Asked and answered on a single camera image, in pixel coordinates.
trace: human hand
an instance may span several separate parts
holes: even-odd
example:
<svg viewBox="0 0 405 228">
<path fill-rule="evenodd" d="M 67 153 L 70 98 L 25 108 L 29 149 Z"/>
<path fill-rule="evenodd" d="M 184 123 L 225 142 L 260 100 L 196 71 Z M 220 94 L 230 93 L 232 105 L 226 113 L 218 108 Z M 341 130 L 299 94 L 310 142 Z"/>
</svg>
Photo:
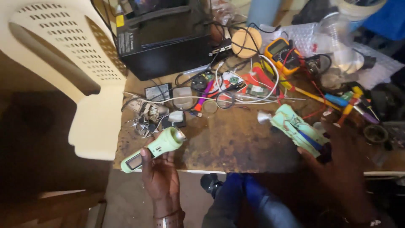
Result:
<svg viewBox="0 0 405 228">
<path fill-rule="evenodd" d="M 181 209 L 180 181 L 174 165 L 174 151 L 152 159 L 146 146 L 154 140 L 149 139 L 141 149 L 142 181 L 152 198 L 153 216 L 163 218 Z"/>
<path fill-rule="evenodd" d="M 377 210 L 366 193 L 363 171 L 356 159 L 368 145 L 348 128 L 336 127 L 322 118 L 321 123 L 330 135 L 332 161 L 321 164 L 304 148 L 298 147 L 298 152 L 341 202 L 351 222 L 361 224 L 376 219 Z"/>
</svg>

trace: yellow multimeter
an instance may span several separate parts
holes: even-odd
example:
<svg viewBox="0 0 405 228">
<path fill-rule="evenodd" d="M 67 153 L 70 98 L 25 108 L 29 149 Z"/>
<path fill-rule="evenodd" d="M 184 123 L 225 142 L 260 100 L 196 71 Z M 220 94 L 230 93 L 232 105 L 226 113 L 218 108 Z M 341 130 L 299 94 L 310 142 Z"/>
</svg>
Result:
<svg viewBox="0 0 405 228">
<path fill-rule="evenodd" d="M 264 50 L 264 56 L 268 57 L 284 75 L 291 75 L 301 66 L 299 59 L 300 53 L 297 50 L 290 53 L 284 64 L 287 54 L 292 48 L 292 45 L 290 45 L 286 39 L 280 37 L 266 47 Z"/>
</svg>

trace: jeans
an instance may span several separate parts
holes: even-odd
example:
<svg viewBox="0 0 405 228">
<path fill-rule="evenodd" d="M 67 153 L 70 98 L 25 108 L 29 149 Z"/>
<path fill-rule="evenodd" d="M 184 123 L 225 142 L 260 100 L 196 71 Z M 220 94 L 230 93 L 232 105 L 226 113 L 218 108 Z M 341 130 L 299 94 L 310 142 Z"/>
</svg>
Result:
<svg viewBox="0 0 405 228">
<path fill-rule="evenodd" d="M 202 228 L 236 228 L 241 202 L 247 198 L 259 227 L 302 228 L 291 211 L 250 174 L 231 173 L 216 193 Z"/>
</svg>

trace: workbench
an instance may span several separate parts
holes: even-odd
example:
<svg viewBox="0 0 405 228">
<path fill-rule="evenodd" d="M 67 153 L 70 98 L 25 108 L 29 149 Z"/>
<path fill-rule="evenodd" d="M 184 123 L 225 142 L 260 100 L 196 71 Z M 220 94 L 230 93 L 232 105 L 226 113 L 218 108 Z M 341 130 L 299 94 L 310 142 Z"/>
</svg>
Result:
<svg viewBox="0 0 405 228">
<path fill-rule="evenodd" d="M 232 57 L 227 60 L 229 65 L 234 65 L 241 59 Z M 248 73 L 250 64 L 239 75 Z M 154 79 L 157 84 L 173 83 L 177 74 Z M 179 82 L 188 79 L 183 75 Z M 294 80 L 295 86 L 313 94 L 319 94 L 308 80 Z M 132 73 L 126 80 L 125 91 L 144 95 L 144 88 L 155 86 L 151 81 L 141 82 Z M 306 101 L 293 101 L 283 99 L 281 102 L 289 104 L 300 116 L 306 116 L 322 108 L 323 103 L 313 100 L 298 92 L 288 92 L 288 97 L 304 98 Z M 278 103 L 264 105 L 244 105 L 250 108 L 234 107 L 226 110 L 218 109 L 211 115 L 196 117 L 186 112 L 186 127 L 181 128 L 188 140 L 176 150 L 175 164 L 177 169 L 189 172 L 223 173 L 223 172 L 294 172 L 301 168 L 303 162 L 292 140 L 282 131 L 271 128 L 270 123 L 260 125 L 257 121 L 257 112 L 264 110 L 274 113 L 279 107 Z M 307 123 L 318 122 L 323 112 L 318 112 L 313 117 L 306 119 Z M 125 108 L 122 113 L 122 124 L 134 118 L 134 112 Z M 326 117 L 331 121 L 338 120 L 339 116 L 331 114 Z M 121 128 L 118 136 L 118 145 L 114 169 L 121 169 L 121 161 L 139 150 L 146 142 L 128 128 Z M 404 154 L 399 151 L 390 152 L 385 164 L 379 168 L 370 157 L 375 150 L 361 151 L 361 165 L 365 174 L 392 174 L 405 175 Z"/>
</svg>

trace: white plastic chair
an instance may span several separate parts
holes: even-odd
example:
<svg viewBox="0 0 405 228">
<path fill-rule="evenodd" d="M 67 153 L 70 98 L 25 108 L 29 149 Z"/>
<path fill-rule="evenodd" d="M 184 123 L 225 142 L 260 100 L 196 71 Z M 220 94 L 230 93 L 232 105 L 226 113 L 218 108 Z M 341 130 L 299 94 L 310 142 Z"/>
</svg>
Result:
<svg viewBox="0 0 405 228">
<path fill-rule="evenodd" d="M 121 126 L 125 66 L 119 61 L 111 34 L 90 0 L 1 1 L 0 50 L 77 104 L 68 137 L 77 156 L 114 160 Z M 85 96 L 62 74 L 22 45 L 11 34 L 10 22 L 55 46 L 100 85 L 100 93 Z"/>
</svg>

